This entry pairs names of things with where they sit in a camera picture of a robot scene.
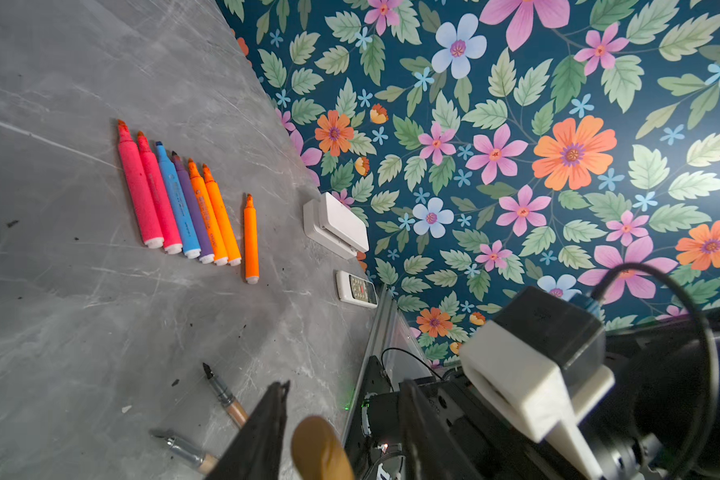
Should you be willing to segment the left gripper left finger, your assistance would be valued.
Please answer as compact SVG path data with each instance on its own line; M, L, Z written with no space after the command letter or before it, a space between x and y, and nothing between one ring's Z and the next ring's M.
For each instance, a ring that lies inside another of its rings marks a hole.
M208 480L277 479L281 465L290 382L273 382Z

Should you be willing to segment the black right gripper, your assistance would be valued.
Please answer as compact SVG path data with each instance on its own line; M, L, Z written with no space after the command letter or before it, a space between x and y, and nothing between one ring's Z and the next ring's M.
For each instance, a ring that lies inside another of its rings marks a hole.
M443 380L429 377L413 381L432 406L434 418L482 479L551 478L551 465L532 443L471 392L463 374L452 374ZM401 467L401 476L406 479L398 416L401 384L390 382L378 357L368 360L344 441L358 479L379 479L384 470L396 466Z

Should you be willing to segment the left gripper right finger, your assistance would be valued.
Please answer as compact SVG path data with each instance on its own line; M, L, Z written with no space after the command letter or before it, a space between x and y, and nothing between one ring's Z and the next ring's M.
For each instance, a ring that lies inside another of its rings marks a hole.
M406 479L482 479L412 380L400 386L398 416Z

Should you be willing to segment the beige pen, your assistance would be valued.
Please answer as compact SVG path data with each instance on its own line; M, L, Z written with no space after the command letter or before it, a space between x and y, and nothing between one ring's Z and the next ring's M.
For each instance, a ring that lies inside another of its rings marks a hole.
M214 373L210 365L203 362L202 367L206 380L208 381L211 389L213 390L218 402L225 410L225 412L230 416L236 426L242 428L248 420L248 414L245 411L244 407L234 396L234 394L229 390L228 386L223 382L223 380Z

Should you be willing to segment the brown fountain pen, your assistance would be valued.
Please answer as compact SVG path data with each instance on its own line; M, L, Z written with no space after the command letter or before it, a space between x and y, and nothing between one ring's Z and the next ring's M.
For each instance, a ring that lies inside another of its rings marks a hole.
M172 430L152 429L150 436L166 447L174 457L185 461L200 474L210 474L218 465L219 459L194 445Z

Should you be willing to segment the orange highlighter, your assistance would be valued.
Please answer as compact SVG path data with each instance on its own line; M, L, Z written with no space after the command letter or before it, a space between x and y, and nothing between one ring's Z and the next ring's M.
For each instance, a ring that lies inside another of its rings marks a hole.
M251 194L246 197L243 211L243 230L245 280L249 284L256 284L260 279L258 229L254 198Z
M203 165L202 171L206 189L227 251L228 263L232 266L239 266L242 263L242 256L220 187L207 164Z
M228 263L227 249L211 204L208 190L205 186L205 181L199 173L197 163L191 158L188 159L188 172L192 190L196 197L204 226L213 250L213 263L217 266L224 266Z

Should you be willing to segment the purple highlighter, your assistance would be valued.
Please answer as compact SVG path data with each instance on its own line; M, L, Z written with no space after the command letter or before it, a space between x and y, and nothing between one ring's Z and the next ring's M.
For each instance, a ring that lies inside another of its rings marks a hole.
M180 156L175 151L171 152L170 158L176 168L179 182L181 184L182 191L188 205L191 220L193 222L196 236L200 245L201 251L199 255L199 261L202 264L210 264L214 261L214 252L207 233L207 229L205 227L205 222L198 206L196 195L193 191L189 172L185 167L183 161L181 160Z

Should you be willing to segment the blue highlighter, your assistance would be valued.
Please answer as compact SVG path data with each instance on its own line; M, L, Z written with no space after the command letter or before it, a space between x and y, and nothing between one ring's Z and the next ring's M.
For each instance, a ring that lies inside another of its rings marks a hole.
M157 150L158 166L160 167L166 191L169 196L169 201L182 242L184 255L189 259L196 259L201 253L201 247L192 222L188 204L178 178L176 167L168 157L163 143L156 141L155 146Z

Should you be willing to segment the pink highlighter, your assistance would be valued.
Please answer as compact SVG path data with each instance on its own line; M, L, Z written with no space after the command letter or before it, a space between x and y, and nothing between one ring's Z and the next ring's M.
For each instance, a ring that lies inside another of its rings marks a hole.
M170 255L181 253L183 243L180 238L161 170L156 155L153 153L149 141L142 131L139 131L137 134L137 146L161 227L163 249Z
M123 120L117 120L118 152L143 243L161 248L164 236L154 207L137 144Z

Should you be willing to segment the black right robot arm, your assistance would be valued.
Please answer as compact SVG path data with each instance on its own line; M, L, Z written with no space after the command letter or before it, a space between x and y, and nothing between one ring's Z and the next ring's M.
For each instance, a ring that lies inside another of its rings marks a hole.
M707 314L720 358L720 308ZM690 319L613 333L606 363L617 384L582 421L608 479L659 479L684 440L701 386L699 346ZM417 386L426 442L439 459L479 479L575 479L577 470L547 443L534 443L503 419L459 370L424 376ZM353 406L345 451L355 475L405 473L399 386L379 357L368 360ZM720 479L720 393L708 440L689 471Z

